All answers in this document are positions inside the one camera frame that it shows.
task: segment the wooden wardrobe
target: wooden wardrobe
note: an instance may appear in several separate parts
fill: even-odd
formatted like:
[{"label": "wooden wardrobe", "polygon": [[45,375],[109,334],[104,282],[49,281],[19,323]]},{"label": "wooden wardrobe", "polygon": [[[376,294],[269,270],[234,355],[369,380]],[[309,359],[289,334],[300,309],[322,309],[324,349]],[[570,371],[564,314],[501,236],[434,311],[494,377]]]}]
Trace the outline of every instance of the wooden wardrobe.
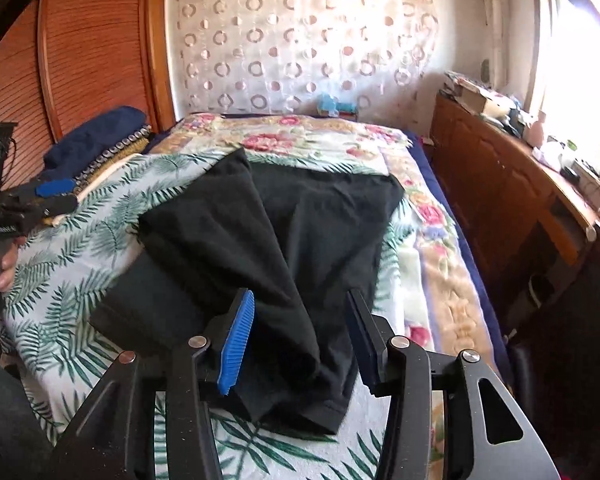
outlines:
[{"label": "wooden wardrobe", "polygon": [[116,106],[141,109],[158,131],[146,6],[34,0],[13,23],[0,42],[0,121],[18,123],[3,187],[29,180],[54,142]]}]

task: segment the cardboard box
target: cardboard box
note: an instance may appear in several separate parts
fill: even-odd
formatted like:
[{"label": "cardboard box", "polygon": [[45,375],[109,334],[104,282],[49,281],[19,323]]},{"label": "cardboard box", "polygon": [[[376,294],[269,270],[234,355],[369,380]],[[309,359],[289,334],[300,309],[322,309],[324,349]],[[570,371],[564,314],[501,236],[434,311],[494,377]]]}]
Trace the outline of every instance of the cardboard box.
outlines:
[{"label": "cardboard box", "polygon": [[509,115],[510,110],[515,107],[514,102],[502,94],[464,82],[461,82],[461,92],[456,100],[470,112],[485,114],[494,119]]}]

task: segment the navy blue folded clothes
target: navy blue folded clothes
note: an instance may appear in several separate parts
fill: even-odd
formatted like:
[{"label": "navy blue folded clothes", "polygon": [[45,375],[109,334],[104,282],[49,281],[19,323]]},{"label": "navy blue folded clothes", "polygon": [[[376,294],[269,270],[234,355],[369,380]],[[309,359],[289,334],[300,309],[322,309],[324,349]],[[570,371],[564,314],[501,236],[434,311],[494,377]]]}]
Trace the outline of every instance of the navy blue folded clothes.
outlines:
[{"label": "navy blue folded clothes", "polygon": [[105,150],[128,139],[145,125],[144,112],[121,106],[86,121],[62,137],[43,157],[47,180],[80,175]]},{"label": "navy blue folded clothes", "polygon": [[[346,292],[359,288],[373,303],[382,237],[402,193],[392,176],[249,164],[237,150],[141,216],[149,258],[120,277],[91,323],[126,348],[169,349],[250,288],[254,325],[222,406],[336,433],[357,374]],[[168,301],[158,289],[169,289]]]}]

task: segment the cables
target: cables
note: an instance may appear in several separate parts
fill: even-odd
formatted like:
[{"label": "cables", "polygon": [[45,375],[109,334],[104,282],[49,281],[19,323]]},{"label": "cables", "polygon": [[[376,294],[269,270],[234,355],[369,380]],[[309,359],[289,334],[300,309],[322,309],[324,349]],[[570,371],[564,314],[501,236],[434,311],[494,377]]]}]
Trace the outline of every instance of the cables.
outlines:
[{"label": "cables", "polygon": [[11,171],[13,171],[13,165],[16,162],[16,155],[18,154],[18,143],[16,142],[16,139],[11,137],[10,141],[13,142],[13,156],[11,157],[11,165],[9,166],[9,171],[7,171],[7,174],[3,176],[2,182],[0,183],[0,187],[4,186],[4,183],[7,182],[7,180],[9,179]]}]

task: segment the finger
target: finger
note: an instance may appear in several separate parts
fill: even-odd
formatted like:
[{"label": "finger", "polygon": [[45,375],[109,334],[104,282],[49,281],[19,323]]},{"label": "finger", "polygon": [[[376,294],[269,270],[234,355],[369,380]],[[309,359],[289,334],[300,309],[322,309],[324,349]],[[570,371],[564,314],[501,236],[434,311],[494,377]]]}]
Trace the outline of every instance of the finger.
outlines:
[{"label": "finger", "polygon": [[11,269],[4,270],[0,275],[0,292],[6,292],[13,285],[13,279],[16,274],[16,269],[11,267]]},{"label": "finger", "polygon": [[15,244],[11,244],[11,248],[7,253],[2,257],[2,270],[11,269],[16,262],[18,261],[18,246]]}]

